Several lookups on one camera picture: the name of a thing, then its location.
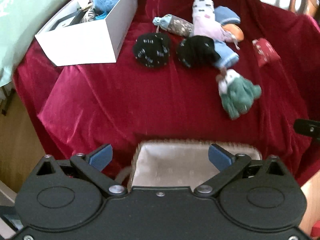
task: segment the blue gripper pad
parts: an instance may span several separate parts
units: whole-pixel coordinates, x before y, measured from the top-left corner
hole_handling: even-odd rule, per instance
[[[236,161],[236,157],[217,144],[212,144],[208,151],[209,161],[219,170],[223,171]]]
[[[89,164],[99,171],[102,171],[112,160],[112,146],[103,145],[96,150],[90,159]]]

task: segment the metal bolt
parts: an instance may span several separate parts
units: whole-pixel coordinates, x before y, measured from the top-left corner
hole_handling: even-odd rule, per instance
[[[165,193],[164,192],[157,192],[156,195],[158,197],[164,197]]]
[[[199,192],[199,193],[204,193],[204,194],[207,194],[207,193],[210,193],[212,192],[212,187],[209,186],[209,185],[200,185],[196,188],[196,190]]]
[[[124,186],[122,185],[113,185],[109,188],[109,191],[113,194],[120,194],[123,193],[125,190]]]
[[[24,236],[23,240],[33,240],[33,237],[32,236]]]

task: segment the wooden floor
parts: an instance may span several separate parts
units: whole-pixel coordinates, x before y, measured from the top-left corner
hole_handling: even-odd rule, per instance
[[[15,94],[7,116],[0,115],[0,180],[18,192],[44,154],[28,113]],[[320,172],[302,190],[308,207],[300,227],[310,234],[313,224],[320,220]]]
[[[15,94],[7,115],[0,114],[0,180],[18,192],[44,154],[29,115]]]

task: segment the red tablecloth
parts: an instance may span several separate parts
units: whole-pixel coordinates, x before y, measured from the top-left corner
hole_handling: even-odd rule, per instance
[[[69,158],[111,143],[114,158],[106,173],[115,175],[131,164],[143,140],[237,142],[257,147],[263,157],[279,155],[301,184],[309,179],[320,168],[319,148],[296,134],[293,122],[320,119],[319,31],[307,16],[259,0],[213,1],[241,17],[245,39],[234,69],[262,88],[248,114],[229,119],[215,82],[218,71],[184,68],[174,52],[178,36],[170,35],[167,66],[148,69],[135,61],[132,46],[139,35],[155,31],[153,17],[171,13],[192,20],[193,0],[139,0],[116,64],[53,67],[36,41],[30,46],[14,82],[45,151]],[[281,62],[257,66],[252,40],[261,37]]]

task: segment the cardboard box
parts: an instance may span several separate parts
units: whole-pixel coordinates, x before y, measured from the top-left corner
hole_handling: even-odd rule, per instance
[[[36,34],[41,48],[56,66],[116,62],[138,0],[119,0],[104,20],[49,31],[57,20],[75,12],[80,1],[71,0]]]

